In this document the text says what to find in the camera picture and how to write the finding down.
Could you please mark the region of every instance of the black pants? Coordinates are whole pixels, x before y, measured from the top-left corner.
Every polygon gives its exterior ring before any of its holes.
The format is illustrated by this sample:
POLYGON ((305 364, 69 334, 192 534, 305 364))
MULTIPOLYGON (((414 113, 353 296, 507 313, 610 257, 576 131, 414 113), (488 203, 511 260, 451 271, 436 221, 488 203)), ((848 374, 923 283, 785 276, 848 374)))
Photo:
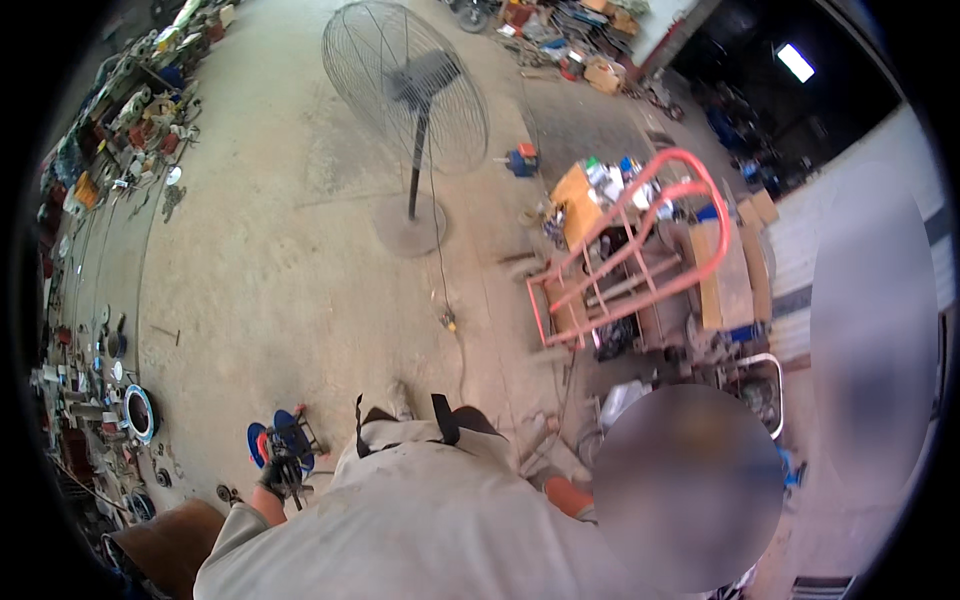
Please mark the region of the black pants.
MULTIPOLYGON (((464 429, 470 429, 480 433, 489 433, 494 436, 500 435, 478 408, 474 408, 473 406, 461 406, 460 408, 454 410, 451 414, 453 415, 453 419, 457 422, 457 425, 463 427, 464 429)), ((363 423, 361 424, 366 425, 374 420, 397 419, 396 417, 387 414, 386 411, 374 406, 370 409, 370 412, 367 413, 367 417, 363 419, 363 423)))

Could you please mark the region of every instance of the motorcycle wheel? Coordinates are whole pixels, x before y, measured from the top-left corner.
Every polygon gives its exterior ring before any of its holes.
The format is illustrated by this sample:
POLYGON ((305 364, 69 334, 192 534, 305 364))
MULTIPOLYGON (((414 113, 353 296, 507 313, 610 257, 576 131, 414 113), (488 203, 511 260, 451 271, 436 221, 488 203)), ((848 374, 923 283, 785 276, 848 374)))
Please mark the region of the motorcycle wheel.
POLYGON ((457 14, 457 23, 460 29, 469 34, 479 34, 487 29, 490 15, 476 7, 467 7, 457 14))

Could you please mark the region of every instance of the bright light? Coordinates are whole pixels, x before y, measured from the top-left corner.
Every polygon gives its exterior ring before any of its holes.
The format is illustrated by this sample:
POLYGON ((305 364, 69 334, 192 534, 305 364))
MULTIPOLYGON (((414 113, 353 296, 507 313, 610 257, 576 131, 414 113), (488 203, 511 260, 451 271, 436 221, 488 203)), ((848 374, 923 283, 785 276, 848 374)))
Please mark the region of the bright light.
POLYGON ((815 73, 810 63, 804 60, 804 57, 800 56, 797 49, 790 44, 780 48, 780 51, 777 52, 777 58, 782 60, 783 64, 793 71, 793 74, 797 76, 801 84, 810 79, 815 73))

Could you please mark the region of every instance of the fan base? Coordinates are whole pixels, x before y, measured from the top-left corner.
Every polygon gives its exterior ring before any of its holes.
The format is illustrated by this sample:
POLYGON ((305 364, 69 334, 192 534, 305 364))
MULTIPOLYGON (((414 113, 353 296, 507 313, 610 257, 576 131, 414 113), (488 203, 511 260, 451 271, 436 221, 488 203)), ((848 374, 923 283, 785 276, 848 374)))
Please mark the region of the fan base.
POLYGON ((391 253, 402 258, 423 256, 437 249, 437 240, 444 240, 446 215, 436 204, 437 222, 434 225, 430 207, 434 205, 429 196, 418 194, 417 218, 407 218, 410 197, 393 196, 373 209, 373 229, 380 243, 391 253))

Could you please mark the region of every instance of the forearm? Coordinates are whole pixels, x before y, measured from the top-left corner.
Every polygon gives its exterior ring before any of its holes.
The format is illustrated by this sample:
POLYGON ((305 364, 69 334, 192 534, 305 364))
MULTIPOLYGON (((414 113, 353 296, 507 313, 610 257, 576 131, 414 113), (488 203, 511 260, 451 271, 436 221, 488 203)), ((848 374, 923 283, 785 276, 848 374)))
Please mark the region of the forearm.
POLYGON ((264 518, 267 519, 267 522, 270 523, 271 527, 275 527, 280 523, 285 523, 287 521, 287 515, 283 513, 283 503, 280 502, 280 499, 277 498, 272 492, 267 491, 263 486, 256 485, 253 486, 253 493, 250 497, 250 502, 247 504, 254 507, 264 518))

